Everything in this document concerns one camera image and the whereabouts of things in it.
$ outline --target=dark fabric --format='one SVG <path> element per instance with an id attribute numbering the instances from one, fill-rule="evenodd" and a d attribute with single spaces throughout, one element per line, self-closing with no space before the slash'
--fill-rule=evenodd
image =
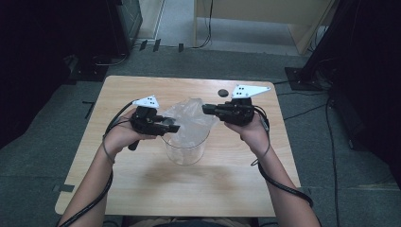
<path id="1" fill-rule="evenodd" d="M 171 222 L 167 224 L 156 225 L 154 227 L 226 227 L 203 220 L 189 220 L 185 222 Z"/>

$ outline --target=black tape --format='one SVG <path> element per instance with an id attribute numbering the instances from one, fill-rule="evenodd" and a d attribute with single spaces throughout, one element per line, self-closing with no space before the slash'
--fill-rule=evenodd
<path id="1" fill-rule="evenodd" d="M 159 50 L 160 41 L 161 41 L 161 39 L 159 39 L 159 40 L 156 40 L 156 43 L 154 43 L 154 46 L 153 46 L 153 52 L 156 52 L 156 51 L 158 51 L 158 50 Z"/>
<path id="2" fill-rule="evenodd" d="M 73 192 L 74 185 L 63 184 L 63 185 L 54 185 L 53 191 L 54 192 Z"/>
<path id="3" fill-rule="evenodd" d="M 178 52 L 183 52 L 183 44 L 178 44 Z"/>
<path id="4" fill-rule="evenodd" d="M 147 43 L 148 43 L 148 40 L 143 41 L 141 43 L 141 47 L 139 48 L 139 51 L 144 50 L 147 47 Z"/>

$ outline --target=white plastic mount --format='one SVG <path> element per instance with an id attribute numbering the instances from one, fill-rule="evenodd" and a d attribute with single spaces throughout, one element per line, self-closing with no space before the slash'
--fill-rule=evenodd
<path id="1" fill-rule="evenodd" d="M 150 107 L 150 108 L 159 108 L 159 103 L 155 96 L 147 96 L 132 102 L 133 105 L 142 106 L 142 107 Z"/>
<path id="2" fill-rule="evenodd" d="M 231 98 L 244 98 L 259 95 L 264 92 L 268 92 L 271 88 L 269 86 L 251 86 L 251 85 L 238 85 L 231 93 Z"/>

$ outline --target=person's left arm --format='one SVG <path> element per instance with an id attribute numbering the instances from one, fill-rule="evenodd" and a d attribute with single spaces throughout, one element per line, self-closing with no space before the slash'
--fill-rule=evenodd
<path id="1" fill-rule="evenodd" d="M 120 117 L 119 122 L 126 121 L 132 116 L 135 110 Z M 144 135 L 135 132 L 130 122 L 118 124 L 105 137 L 103 144 L 97 149 L 94 160 L 92 161 L 85 177 L 83 178 L 73 199 L 65 209 L 61 217 L 59 226 L 79 212 L 82 208 L 97 198 L 106 186 L 113 168 L 115 156 L 124 147 L 137 140 L 154 139 L 156 136 Z M 103 198 L 96 206 L 88 211 L 81 218 L 77 219 L 71 226 L 102 226 L 104 213 L 106 210 L 107 196 Z"/>

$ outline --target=person's right hand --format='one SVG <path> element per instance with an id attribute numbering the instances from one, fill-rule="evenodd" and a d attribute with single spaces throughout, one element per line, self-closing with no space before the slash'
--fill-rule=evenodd
<path id="1" fill-rule="evenodd" d="M 258 113 L 255 113 L 253 121 L 243 127 L 224 122 L 225 126 L 241 136 L 258 158 L 265 154 L 270 142 L 260 117 Z"/>

